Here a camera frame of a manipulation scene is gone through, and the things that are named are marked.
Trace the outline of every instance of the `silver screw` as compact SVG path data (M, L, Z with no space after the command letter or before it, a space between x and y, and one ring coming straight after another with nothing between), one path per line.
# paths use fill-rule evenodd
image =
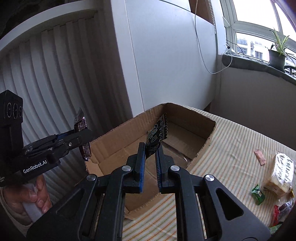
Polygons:
M25 153L27 153L27 152L29 152L30 151L30 149L32 148L33 146L30 146L27 150L26 150L26 152Z
M129 172L129 171L131 170L131 167L128 166L128 165L125 165L125 166L122 167L122 170L123 170L124 172Z
M96 179L96 175L94 174L89 174L86 179L90 182L94 181Z
M172 166L170 167L170 169L171 169L172 171L174 171L174 172L177 172L177 171L180 170L180 167L177 166L177 165L172 165Z
M206 175L205 178L206 178L206 180L208 180L208 181L210 181L210 182L213 181L213 180L215 179L214 176L211 175L211 174Z

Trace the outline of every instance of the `black snack wrapper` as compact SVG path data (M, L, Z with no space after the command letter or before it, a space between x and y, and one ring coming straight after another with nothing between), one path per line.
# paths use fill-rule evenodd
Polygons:
M81 108L79 108L79 111L74 119L74 130L75 132L82 131L84 129L87 129L86 120L84 117L84 112ZM79 146L80 153L82 155L82 158L85 161L89 161L91 158L91 146L90 143L83 144L82 146Z
M153 129L148 132L145 149L146 159L157 151L161 141L167 138L167 133L168 122L165 113L159 118Z

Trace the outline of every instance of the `potted plant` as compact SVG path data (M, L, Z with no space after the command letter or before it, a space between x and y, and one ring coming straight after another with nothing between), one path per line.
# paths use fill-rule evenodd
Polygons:
M285 49L288 47L286 45L286 42L288 41L289 36L286 36L281 41L276 30L270 30L270 31L273 32L273 34L275 36L275 41L271 45L271 48L268 50L269 51L269 65L284 72L286 56L292 56L292 54L288 54L285 52Z

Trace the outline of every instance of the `white sleeve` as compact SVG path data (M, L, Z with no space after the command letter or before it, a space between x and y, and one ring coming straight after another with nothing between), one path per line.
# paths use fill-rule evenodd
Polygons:
M3 188L0 188L0 203L13 224L24 236L26 236L28 229L33 223L28 215L24 216L16 213L7 205L3 196Z

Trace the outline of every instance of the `camera lens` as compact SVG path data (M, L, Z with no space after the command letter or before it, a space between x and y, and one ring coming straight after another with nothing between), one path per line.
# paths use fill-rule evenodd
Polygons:
M17 104L14 103L14 105L13 105L13 117L15 119L17 118L17 114L18 114L18 107L17 107Z
M19 116L22 117L22 107L19 108Z
M7 104L7 116L8 118L11 117L12 109L11 109L11 103Z

